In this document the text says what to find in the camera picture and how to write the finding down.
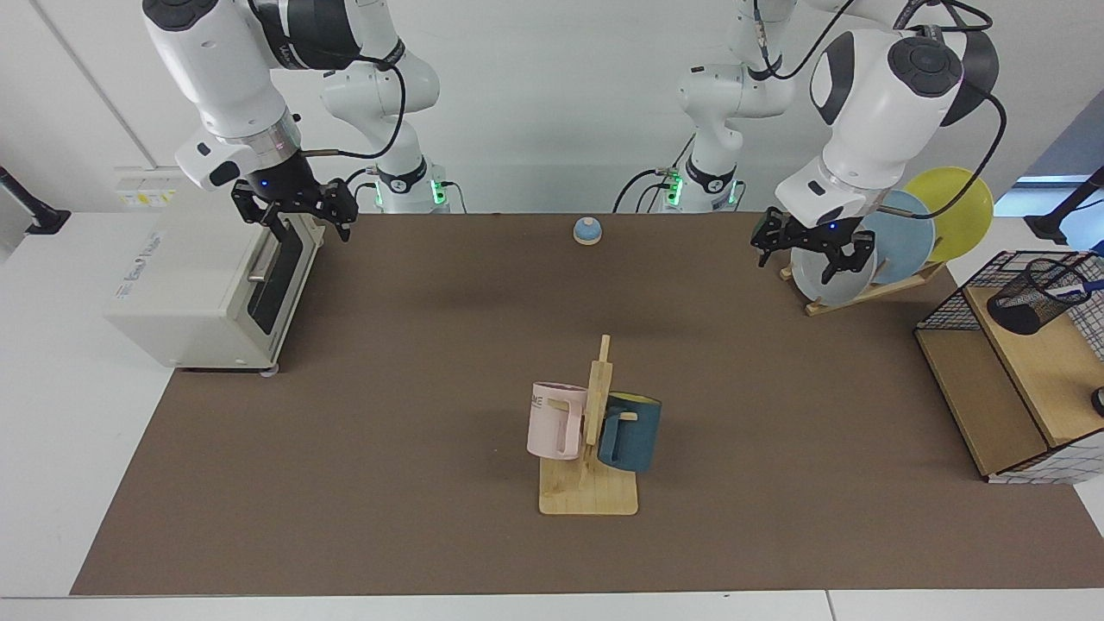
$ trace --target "green led light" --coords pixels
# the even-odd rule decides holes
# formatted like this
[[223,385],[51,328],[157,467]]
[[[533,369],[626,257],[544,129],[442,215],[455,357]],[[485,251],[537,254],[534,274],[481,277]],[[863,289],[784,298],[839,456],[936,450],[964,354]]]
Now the green led light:
[[448,197],[445,196],[444,188],[440,187],[440,183],[438,183],[437,181],[434,181],[434,180],[431,180],[429,183],[433,185],[433,200],[434,200],[434,202],[436,202],[437,204],[445,204],[445,201],[448,200]]
[[682,186],[684,181],[678,176],[678,173],[671,175],[671,189],[667,192],[667,203],[671,207],[678,207],[682,202]]

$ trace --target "yellow plate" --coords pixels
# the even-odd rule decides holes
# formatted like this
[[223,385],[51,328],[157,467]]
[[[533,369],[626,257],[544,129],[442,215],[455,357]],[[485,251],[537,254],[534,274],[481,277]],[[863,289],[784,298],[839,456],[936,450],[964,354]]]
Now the yellow plate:
[[[963,186],[972,171],[946,166],[922,172],[909,181],[904,191],[924,201],[928,211],[943,209]],[[935,250],[930,261],[942,263],[958,259],[981,243],[992,224],[992,192],[978,179],[951,211],[935,219]]]

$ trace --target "pink mug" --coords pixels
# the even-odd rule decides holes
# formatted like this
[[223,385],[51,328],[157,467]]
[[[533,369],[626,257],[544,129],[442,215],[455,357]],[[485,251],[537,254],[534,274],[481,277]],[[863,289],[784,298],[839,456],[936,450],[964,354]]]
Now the pink mug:
[[586,389],[539,381],[529,410],[529,452],[546,460],[570,461],[582,444]]

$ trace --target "brown tabletop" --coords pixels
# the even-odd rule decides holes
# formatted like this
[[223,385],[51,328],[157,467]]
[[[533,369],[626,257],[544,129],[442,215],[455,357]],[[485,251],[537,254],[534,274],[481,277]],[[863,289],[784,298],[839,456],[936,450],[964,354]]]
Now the brown tabletop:
[[[981,482],[912,328],[807,318],[755,215],[380,217],[322,249],[273,379],[173,376],[74,594],[1104,587],[1065,486]],[[664,401],[640,513],[545,517],[530,385]]]

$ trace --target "black cable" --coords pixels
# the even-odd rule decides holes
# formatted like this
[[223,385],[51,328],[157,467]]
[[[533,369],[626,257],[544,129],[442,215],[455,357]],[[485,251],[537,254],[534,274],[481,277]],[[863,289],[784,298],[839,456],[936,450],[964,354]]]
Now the black cable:
[[352,186],[352,182],[355,181],[358,177],[362,175],[374,175],[375,171],[376,171],[375,168],[358,169],[355,172],[346,178],[346,186]]
[[375,183],[369,181],[368,183],[361,183],[360,186],[357,186],[357,189],[352,191],[352,200],[358,200],[358,197],[360,197],[360,191],[363,190],[364,188],[375,188]]
[[998,99],[997,96],[994,95],[992,93],[987,93],[984,90],[974,86],[974,84],[969,82],[963,82],[963,87],[968,87],[977,91],[983,97],[986,98],[986,101],[992,104],[992,107],[997,108],[997,114],[1000,115],[1000,127],[997,129],[997,135],[996,137],[994,137],[992,144],[989,146],[989,151],[986,152],[985,158],[981,159],[981,164],[979,164],[977,169],[974,170],[974,173],[970,176],[969,181],[967,181],[966,185],[963,186],[963,189],[958,190],[958,193],[955,194],[955,198],[951,199],[951,202],[945,204],[943,209],[940,209],[935,212],[926,214],[914,213],[910,215],[910,218],[912,218],[913,220],[932,220],[934,218],[938,218],[940,215],[943,215],[944,213],[949,211],[951,208],[958,204],[958,201],[960,201],[962,198],[966,196],[966,192],[968,192],[969,189],[974,187],[974,183],[977,182],[978,178],[981,177],[981,172],[985,170],[985,167],[989,165],[989,160],[992,159],[992,156],[997,152],[997,148],[1000,146],[1000,141],[1004,140],[1005,138],[1005,130],[1008,129],[1008,110],[1005,109],[1005,105],[1000,103],[1000,99]]
[[916,11],[924,4],[927,4],[927,2],[928,0],[909,0],[904,8],[901,9],[901,12],[898,13],[898,19],[893,22],[893,30],[904,30],[909,25],[909,22],[912,21],[913,15],[916,14]]
[[1093,201],[1093,202],[1091,202],[1089,204],[1083,204],[1083,206],[1079,207],[1078,209],[1074,209],[1073,211],[1082,211],[1082,210],[1089,209],[1090,207],[1096,207],[1097,204],[1100,204],[1102,202],[1104,202],[1104,199],[1101,199],[1101,200],[1097,200],[1097,201]]
[[671,185],[670,183],[654,183],[654,185],[648,186],[647,188],[645,188],[644,191],[640,192],[640,198],[637,199],[637,201],[636,201],[636,211],[634,213],[640,213],[640,208],[644,206],[644,199],[645,199],[645,197],[648,196],[648,190],[656,190],[656,196],[658,197],[659,196],[659,191],[660,190],[665,190],[665,189],[667,189],[667,190],[671,189]]
[[456,181],[443,181],[440,183],[440,187],[442,188],[456,188],[456,191],[459,192],[459,194],[460,194],[460,209],[464,210],[464,213],[468,212],[468,203],[467,203],[466,200],[464,200],[464,188],[461,188],[459,183],[457,183]]
[[[989,13],[986,13],[977,7],[972,7],[960,0],[942,0],[947,7],[947,11],[951,12],[952,17],[955,18],[955,25],[941,27],[940,30],[943,32],[981,32],[992,28],[992,18]],[[967,24],[962,21],[955,9],[962,9],[963,11],[974,15],[975,18],[981,20],[985,23],[979,24]]]
[[342,151],[341,149],[310,149],[302,151],[302,157],[351,157],[354,159],[373,159],[364,154]]
[[614,202],[614,213],[617,213],[617,209],[620,208],[620,201],[625,199],[625,194],[628,193],[629,189],[634,185],[636,185],[637,181],[639,181],[640,179],[644,179],[648,175],[662,175],[662,173],[664,173],[662,170],[656,170],[654,168],[649,168],[648,170],[645,170],[643,172],[638,172],[635,177],[633,177],[631,179],[629,179],[628,183],[625,183],[625,187],[622,188],[620,193],[617,194],[617,201]]
[[361,54],[341,54],[339,52],[331,52],[330,50],[323,50],[321,48],[315,48],[314,45],[304,44],[301,41],[295,41],[295,40],[290,40],[290,39],[288,40],[288,43],[290,43],[293,45],[302,46],[302,48],[305,48],[307,50],[310,50],[310,51],[312,51],[315,53],[318,53],[318,54],[325,54],[325,55],[328,55],[328,56],[333,56],[336,59],[341,59],[341,60],[346,60],[346,61],[362,61],[362,62],[365,62],[365,63],[372,63],[372,64],[374,64],[376,66],[376,69],[381,69],[383,71],[390,71],[390,72],[392,72],[392,73],[395,74],[395,77],[399,80],[399,95],[400,95],[400,99],[399,99],[399,119],[395,122],[395,130],[391,133],[391,139],[388,140],[388,145],[385,147],[383,147],[382,149],[380,149],[378,152],[369,154],[369,155],[365,155],[365,154],[353,154],[353,152],[350,152],[350,151],[342,151],[342,154],[344,155],[344,157],[354,157],[354,158],[358,158],[358,159],[379,159],[379,158],[383,157],[384,155],[386,155],[388,151],[391,150],[391,147],[395,146],[395,141],[399,139],[399,131],[403,128],[403,120],[406,117],[406,78],[403,76],[403,72],[399,70],[399,65],[397,64],[391,64],[391,63],[389,63],[389,62],[386,62],[386,61],[384,61],[382,59],[375,59],[375,57],[372,57],[372,56],[364,56],[364,55],[361,55]]
[[805,54],[804,59],[802,59],[802,62],[797,65],[797,69],[787,73],[786,75],[778,75],[777,70],[775,70],[774,65],[771,63],[771,52],[767,50],[768,42],[766,41],[766,27],[763,25],[763,15],[760,13],[758,10],[758,0],[752,0],[752,11],[754,12],[755,24],[757,28],[763,29],[762,31],[763,41],[760,44],[760,51],[763,52],[763,62],[766,64],[766,73],[776,80],[790,80],[798,73],[800,73],[802,70],[805,69],[805,65],[807,65],[809,61],[813,60],[813,54],[816,53],[817,48],[819,48],[820,44],[824,43],[825,38],[828,36],[828,33],[831,32],[831,29],[836,28],[836,24],[843,17],[843,12],[847,11],[849,8],[851,8],[851,4],[853,3],[854,0],[847,0],[847,2],[843,2],[843,6],[840,7],[838,11],[836,11],[836,14],[832,17],[831,21],[828,22],[827,27],[825,27],[824,31],[820,33],[820,36],[817,38],[816,43],[814,43],[813,46],[809,48],[809,52]]
[[[977,7],[972,7],[962,0],[940,0],[951,13],[951,17],[955,20],[955,25],[943,25],[940,30],[943,32],[981,32],[992,28],[992,18],[988,13],[978,9]],[[927,4],[927,0],[911,0],[904,9],[901,10],[901,14],[898,15],[895,22],[893,22],[893,30],[922,30],[923,27],[914,27],[909,29],[909,22],[915,17],[916,11],[921,7]],[[962,21],[955,9],[962,9],[963,11],[980,19],[985,23],[980,24],[966,24]]]
[[740,189],[740,198],[736,199],[736,207],[734,207],[732,211],[740,211],[740,206],[744,202],[744,194],[747,193],[746,181],[736,181],[736,183],[742,186],[742,188]]
[[[682,146],[682,150],[679,151],[678,157],[675,158],[675,162],[671,164],[671,168],[678,168],[679,167],[679,162],[681,162],[682,158],[686,157],[687,152],[690,150],[690,145],[693,144],[693,139],[697,138],[697,137],[698,137],[697,134],[691,134],[690,135],[690,138],[687,140],[687,144]],[[659,192],[660,192],[661,189],[662,188],[656,188],[655,193],[651,194],[651,202],[648,203],[648,211],[647,211],[647,213],[651,213],[651,210],[656,208],[656,201],[659,200]]]

